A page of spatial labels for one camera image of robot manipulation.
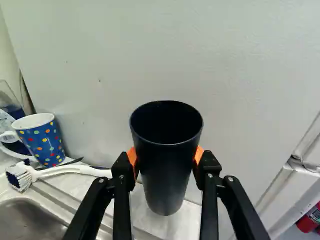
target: white brush handle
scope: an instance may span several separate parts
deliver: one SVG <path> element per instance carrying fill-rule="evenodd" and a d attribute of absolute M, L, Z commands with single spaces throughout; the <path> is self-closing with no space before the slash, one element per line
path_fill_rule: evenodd
<path fill-rule="evenodd" d="M 91 175 L 96 177 L 107 177 L 108 179 L 112 178 L 111 170 L 96 169 L 87 165 L 58 166 L 58 167 L 52 167 L 49 169 L 33 172 L 33 174 L 35 175 L 34 176 L 35 178 L 45 178 L 45 177 L 64 174 L 64 173 L 76 173 L 76 174 Z"/>

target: black plastic tumbler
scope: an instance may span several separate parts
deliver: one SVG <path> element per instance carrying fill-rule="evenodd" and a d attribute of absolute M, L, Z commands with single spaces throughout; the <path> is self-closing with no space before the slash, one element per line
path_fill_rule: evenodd
<path fill-rule="evenodd" d="M 179 101 L 152 101 L 130 117 L 145 198 L 150 209 L 174 214 L 185 197 L 203 119 Z"/>

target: sink basin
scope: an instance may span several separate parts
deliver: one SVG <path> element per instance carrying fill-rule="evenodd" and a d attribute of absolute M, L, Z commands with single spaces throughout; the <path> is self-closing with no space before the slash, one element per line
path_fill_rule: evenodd
<path fill-rule="evenodd" d="M 61 240 L 67 230 L 62 220 L 26 199 L 0 205 L 0 236 L 4 240 Z"/>

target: fire extinguisher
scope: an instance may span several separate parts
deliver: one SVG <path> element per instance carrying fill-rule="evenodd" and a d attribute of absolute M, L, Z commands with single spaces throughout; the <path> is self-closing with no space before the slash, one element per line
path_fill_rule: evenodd
<path fill-rule="evenodd" d="M 309 233 L 320 225 L 320 201 L 297 222 L 296 226 L 303 233 Z"/>

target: countertop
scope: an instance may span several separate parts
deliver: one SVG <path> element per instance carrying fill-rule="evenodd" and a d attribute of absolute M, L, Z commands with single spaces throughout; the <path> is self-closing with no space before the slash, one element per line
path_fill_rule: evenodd
<path fill-rule="evenodd" d="M 0 152 L 0 171 L 17 163 L 19 159 Z M 44 180 L 66 194 L 81 201 L 92 181 L 96 177 L 66 173 L 48 177 Z M 113 216 L 113 200 L 105 213 Z M 137 183 L 131 192 L 131 221 L 134 228 L 163 240 L 196 240 L 199 238 L 201 206 L 184 200 L 178 212 L 170 216 L 161 216 L 152 212 L 146 202 L 142 184 Z"/>

